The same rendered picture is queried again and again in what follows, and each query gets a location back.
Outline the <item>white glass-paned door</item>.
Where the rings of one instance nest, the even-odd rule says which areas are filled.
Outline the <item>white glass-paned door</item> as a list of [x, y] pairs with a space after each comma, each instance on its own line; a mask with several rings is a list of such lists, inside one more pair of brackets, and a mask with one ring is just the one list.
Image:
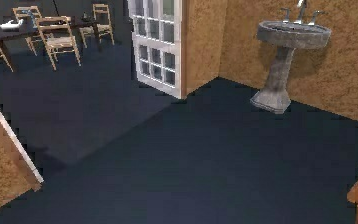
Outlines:
[[127, 0], [137, 80], [183, 99], [183, 0]]

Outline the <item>silver sink faucet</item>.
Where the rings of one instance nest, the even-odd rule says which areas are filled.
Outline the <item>silver sink faucet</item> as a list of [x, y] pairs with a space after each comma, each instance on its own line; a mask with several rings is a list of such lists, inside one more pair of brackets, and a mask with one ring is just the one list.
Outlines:
[[[303, 24], [303, 16], [305, 14], [306, 8], [308, 7], [308, 0], [298, 0], [297, 7], [299, 8], [299, 14], [293, 24]], [[282, 20], [283, 23], [290, 22], [290, 8], [283, 8], [283, 11], [286, 12], [284, 19]], [[307, 23], [308, 26], [314, 26], [316, 24], [316, 19], [319, 14], [325, 14], [323, 10], [315, 10], [312, 14], [311, 20]]]

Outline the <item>dark dining table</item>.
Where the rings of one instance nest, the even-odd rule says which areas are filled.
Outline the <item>dark dining table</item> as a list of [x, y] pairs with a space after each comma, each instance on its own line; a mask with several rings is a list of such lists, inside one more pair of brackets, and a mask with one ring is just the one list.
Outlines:
[[[71, 30], [73, 28], [82, 28], [82, 27], [92, 26], [94, 28], [95, 38], [96, 38], [97, 42], [100, 42], [96, 21], [87, 21], [87, 22], [83, 21], [80, 23], [69, 22], [69, 24], [70, 24]], [[6, 49], [4, 42], [8, 41], [8, 40], [13, 40], [13, 39], [18, 39], [18, 38], [26, 38], [26, 37], [35, 36], [35, 35], [39, 35], [38, 29], [37, 30], [26, 29], [24, 31], [18, 31], [18, 32], [0, 32], [0, 47], [3, 49], [4, 53], [8, 57], [8, 60], [11, 62], [11, 59], [9, 58], [8, 50]]]

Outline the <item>white dish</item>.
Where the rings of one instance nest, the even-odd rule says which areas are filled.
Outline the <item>white dish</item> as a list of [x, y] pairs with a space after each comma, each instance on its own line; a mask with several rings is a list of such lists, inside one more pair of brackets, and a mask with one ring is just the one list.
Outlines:
[[10, 31], [10, 30], [18, 30], [23, 24], [23, 19], [19, 20], [10, 20], [6, 23], [0, 24], [0, 28], [3, 31]]

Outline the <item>grey pedestal sink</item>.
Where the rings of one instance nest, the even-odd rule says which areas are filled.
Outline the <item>grey pedestal sink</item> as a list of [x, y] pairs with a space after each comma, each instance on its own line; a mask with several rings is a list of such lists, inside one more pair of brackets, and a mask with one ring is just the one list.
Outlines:
[[296, 49], [324, 48], [331, 30], [320, 25], [262, 21], [258, 24], [257, 39], [277, 47], [264, 87], [250, 102], [261, 109], [283, 114], [291, 103], [286, 90], [288, 75]]

